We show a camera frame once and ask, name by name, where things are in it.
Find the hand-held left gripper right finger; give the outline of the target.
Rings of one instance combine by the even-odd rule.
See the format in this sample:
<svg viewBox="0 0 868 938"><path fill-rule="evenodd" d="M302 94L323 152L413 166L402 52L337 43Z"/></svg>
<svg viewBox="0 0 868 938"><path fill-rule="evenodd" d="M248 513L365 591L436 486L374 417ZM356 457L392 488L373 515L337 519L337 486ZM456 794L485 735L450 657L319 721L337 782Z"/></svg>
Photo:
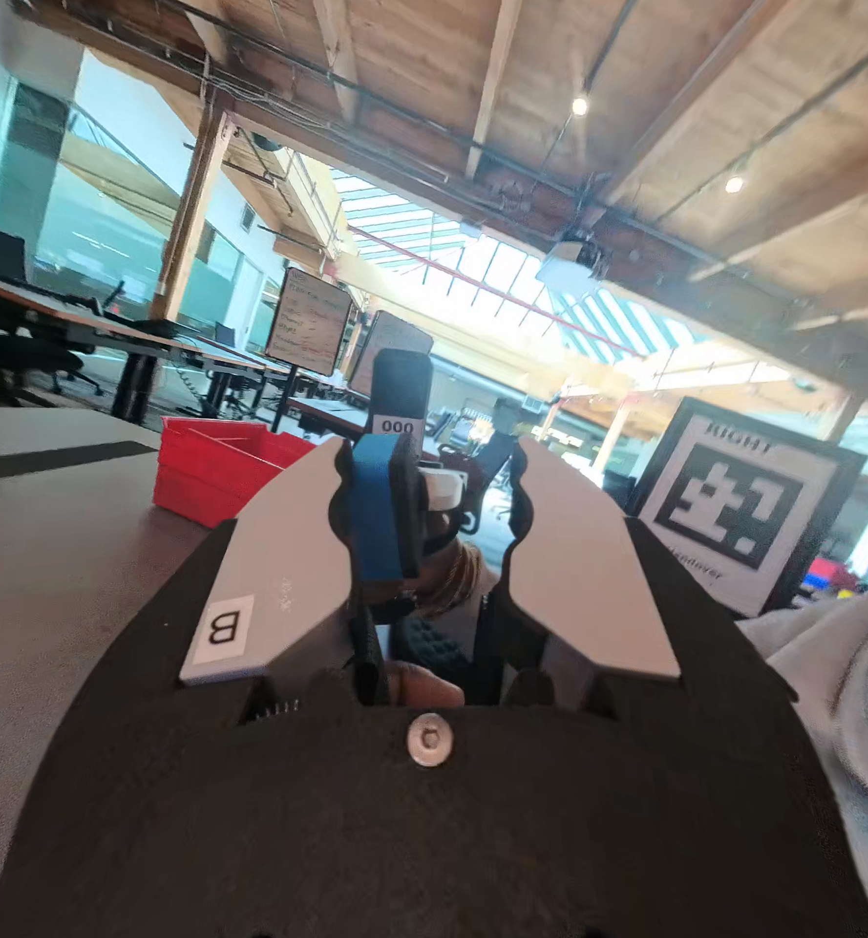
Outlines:
<svg viewBox="0 0 868 938"><path fill-rule="evenodd" d="M523 440L520 450L518 485L531 514L509 554L513 605L593 665L679 679L624 513L536 441Z"/></svg>

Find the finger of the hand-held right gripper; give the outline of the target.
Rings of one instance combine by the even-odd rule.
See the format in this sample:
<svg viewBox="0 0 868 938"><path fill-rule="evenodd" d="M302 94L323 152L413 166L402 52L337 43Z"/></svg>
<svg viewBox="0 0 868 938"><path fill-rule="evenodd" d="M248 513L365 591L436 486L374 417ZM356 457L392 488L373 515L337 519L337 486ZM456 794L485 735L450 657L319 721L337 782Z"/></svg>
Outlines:
<svg viewBox="0 0 868 938"><path fill-rule="evenodd" d="M398 563L405 580L454 541L466 519L467 473L421 459L413 436L395 437L390 492Z"/></svg>

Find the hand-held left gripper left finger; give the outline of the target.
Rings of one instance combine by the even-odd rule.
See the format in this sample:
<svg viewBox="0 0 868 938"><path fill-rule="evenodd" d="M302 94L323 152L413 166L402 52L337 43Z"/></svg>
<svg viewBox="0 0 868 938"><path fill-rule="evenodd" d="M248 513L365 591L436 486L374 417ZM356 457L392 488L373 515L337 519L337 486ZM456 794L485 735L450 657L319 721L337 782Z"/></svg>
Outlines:
<svg viewBox="0 0 868 938"><path fill-rule="evenodd" d="M179 674L186 686L264 677L307 686L352 654L348 547L331 525L347 441L330 440L240 510Z"/></svg>

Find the light blue block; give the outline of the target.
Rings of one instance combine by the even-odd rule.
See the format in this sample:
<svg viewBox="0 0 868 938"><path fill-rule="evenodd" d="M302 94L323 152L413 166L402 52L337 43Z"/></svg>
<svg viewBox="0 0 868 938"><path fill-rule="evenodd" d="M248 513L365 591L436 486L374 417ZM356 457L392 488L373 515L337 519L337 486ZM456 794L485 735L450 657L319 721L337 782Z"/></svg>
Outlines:
<svg viewBox="0 0 868 938"><path fill-rule="evenodd" d="M357 442L351 455L350 533L364 582L404 578L390 476L398 441L392 434L368 434Z"/></svg>

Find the red plastic bin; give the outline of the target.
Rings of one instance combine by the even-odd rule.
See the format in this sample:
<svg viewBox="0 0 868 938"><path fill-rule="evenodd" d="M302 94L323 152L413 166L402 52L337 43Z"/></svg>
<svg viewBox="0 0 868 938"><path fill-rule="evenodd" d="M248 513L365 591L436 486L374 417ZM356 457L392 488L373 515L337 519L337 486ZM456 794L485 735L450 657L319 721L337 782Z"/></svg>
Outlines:
<svg viewBox="0 0 868 938"><path fill-rule="evenodd" d="M208 529L235 518L316 447L257 422L166 416L162 423L153 504Z"/></svg>

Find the person's left hand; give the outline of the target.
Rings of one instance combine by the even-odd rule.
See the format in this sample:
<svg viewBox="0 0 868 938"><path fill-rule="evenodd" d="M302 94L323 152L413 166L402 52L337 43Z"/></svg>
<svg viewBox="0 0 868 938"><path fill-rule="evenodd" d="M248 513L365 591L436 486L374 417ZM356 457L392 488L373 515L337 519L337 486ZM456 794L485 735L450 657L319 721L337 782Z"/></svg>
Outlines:
<svg viewBox="0 0 868 938"><path fill-rule="evenodd" d="M463 690L426 668L403 661L387 661L385 678L389 703L425 712L465 705Z"/></svg>

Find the grey board on stand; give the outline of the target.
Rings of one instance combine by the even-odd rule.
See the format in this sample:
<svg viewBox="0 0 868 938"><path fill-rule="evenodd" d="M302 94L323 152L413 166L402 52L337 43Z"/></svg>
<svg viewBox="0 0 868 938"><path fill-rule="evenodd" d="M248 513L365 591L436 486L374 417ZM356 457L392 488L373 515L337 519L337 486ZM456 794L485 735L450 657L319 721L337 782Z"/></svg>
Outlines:
<svg viewBox="0 0 868 938"><path fill-rule="evenodd" d="M416 325L378 311L357 338L355 351L346 373L344 394L366 402L371 394L374 365L378 354L386 349L430 354L433 338Z"/></svg>
<svg viewBox="0 0 868 938"><path fill-rule="evenodd" d="M263 356L331 377L352 306L346 289L288 269Z"/></svg>

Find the dark office chair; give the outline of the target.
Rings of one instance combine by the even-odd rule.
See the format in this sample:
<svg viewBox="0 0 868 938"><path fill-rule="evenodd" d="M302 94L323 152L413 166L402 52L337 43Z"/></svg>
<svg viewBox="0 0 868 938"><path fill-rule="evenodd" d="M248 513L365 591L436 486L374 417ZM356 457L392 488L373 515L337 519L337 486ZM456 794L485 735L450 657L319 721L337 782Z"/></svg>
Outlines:
<svg viewBox="0 0 868 938"><path fill-rule="evenodd" d="M479 519L488 488L510 460L516 446L516 436L495 430L472 457L471 468L467 471L466 512L474 519Z"/></svg>

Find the black white marker sign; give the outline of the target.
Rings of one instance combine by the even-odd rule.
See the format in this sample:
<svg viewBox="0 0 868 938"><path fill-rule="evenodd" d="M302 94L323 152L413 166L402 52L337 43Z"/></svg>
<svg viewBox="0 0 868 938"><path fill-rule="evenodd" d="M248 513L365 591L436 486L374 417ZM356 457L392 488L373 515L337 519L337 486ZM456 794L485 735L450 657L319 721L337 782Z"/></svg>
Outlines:
<svg viewBox="0 0 868 938"><path fill-rule="evenodd" d="M788 607L867 457L685 397L626 513L741 618Z"/></svg>

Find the white ceiling box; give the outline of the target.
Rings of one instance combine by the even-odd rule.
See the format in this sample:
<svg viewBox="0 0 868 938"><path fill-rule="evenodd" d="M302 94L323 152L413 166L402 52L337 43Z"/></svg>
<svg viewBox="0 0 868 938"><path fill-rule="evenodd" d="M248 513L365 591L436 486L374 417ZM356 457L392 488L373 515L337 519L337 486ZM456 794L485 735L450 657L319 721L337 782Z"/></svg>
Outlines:
<svg viewBox="0 0 868 938"><path fill-rule="evenodd" d="M547 252L534 278L549 292L582 299L604 283L608 262L592 239L563 240Z"/></svg>

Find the black tape strip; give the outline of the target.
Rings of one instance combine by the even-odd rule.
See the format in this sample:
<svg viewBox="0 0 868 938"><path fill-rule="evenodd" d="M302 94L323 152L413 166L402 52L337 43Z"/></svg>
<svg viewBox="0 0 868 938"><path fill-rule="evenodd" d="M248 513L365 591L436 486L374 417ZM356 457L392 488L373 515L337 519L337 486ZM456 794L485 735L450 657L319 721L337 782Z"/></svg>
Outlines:
<svg viewBox="0 0 868 938"><path fill-rule="evenodd" d="M3 454L0 455L0 479L155 454L157 454L155 448L130 440L82 447Z"/></svg>

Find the wooden pillar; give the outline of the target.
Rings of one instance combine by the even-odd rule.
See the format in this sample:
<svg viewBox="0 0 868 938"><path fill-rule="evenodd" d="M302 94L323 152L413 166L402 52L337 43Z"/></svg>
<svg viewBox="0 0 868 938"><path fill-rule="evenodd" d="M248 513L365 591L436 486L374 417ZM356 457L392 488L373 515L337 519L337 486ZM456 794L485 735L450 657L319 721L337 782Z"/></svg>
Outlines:
<svg viewBox="0 0 868 938"><path fill-rule="evenodd" d="M203 105L184 190L150 305L151 321L174 321L181 310L212 193L236 130L233 104L229 96L211 96Z"/></svg>

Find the black office chair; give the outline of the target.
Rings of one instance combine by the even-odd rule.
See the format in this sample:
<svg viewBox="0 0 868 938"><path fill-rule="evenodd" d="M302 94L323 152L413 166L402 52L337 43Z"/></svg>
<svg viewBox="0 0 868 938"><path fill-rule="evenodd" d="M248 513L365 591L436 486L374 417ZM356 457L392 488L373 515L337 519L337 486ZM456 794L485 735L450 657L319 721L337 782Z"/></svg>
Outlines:
<svg viewBox="0 0 868 938"><path fill-rule="evenodd" d="M27 279L26 243L23 238L0 230L0 283L29 290L39 297L81 307L97 317L103 316L96 298L64 295L48 288L35 287ZM75 374L82 369L74 346L64 341L64 330L56 326L33 326L30 309L0 297L0 404L18 407L23 400L41 404L33 395L26 396L25 378L30 371L52 377L57 384L60 372Z"/></svg>

